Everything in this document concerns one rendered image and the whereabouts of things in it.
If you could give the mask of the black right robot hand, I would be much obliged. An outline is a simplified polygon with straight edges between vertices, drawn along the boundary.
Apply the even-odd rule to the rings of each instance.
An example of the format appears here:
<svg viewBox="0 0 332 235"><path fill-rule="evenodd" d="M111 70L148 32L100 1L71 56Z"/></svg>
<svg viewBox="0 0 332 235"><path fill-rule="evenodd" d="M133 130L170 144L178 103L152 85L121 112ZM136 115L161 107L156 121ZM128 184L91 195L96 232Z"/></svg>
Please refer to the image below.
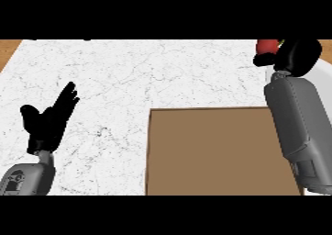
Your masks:
<svg viewBox="0 0 332 235"><path fill-rule="evenodd" d="M254 65L257 67L273 66L276 71L286 71L291 76L304 76L320 59L323 46L316 39L283 39L276 54L255 55Z"/></svg>

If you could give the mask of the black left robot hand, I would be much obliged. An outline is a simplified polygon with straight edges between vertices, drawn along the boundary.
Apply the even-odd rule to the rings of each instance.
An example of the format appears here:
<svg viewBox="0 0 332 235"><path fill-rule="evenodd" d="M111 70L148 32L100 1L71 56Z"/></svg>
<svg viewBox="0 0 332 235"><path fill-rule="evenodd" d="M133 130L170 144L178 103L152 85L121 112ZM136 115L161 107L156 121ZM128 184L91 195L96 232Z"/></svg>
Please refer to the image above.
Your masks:
<svg viewBox="0 0 332 235"><path fill-rule="evenodd" d="M32 105L21 107L25 131L30 134L28 154L58 149L78 101L75 83L69 82L55 104L43 112Z"/></svg>

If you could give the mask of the brown tray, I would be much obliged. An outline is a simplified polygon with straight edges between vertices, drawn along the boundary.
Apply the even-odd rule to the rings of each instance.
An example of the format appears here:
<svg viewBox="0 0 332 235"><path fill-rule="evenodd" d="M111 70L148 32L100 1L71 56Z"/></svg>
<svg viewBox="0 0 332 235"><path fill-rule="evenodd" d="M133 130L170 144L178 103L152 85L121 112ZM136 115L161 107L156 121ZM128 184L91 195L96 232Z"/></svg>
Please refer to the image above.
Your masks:
<svg viewBox="0 0 332 235"><path fill-rule="evenodd" d="M145 193L299 196L271 111L261 107L152 109Z"/></svg>

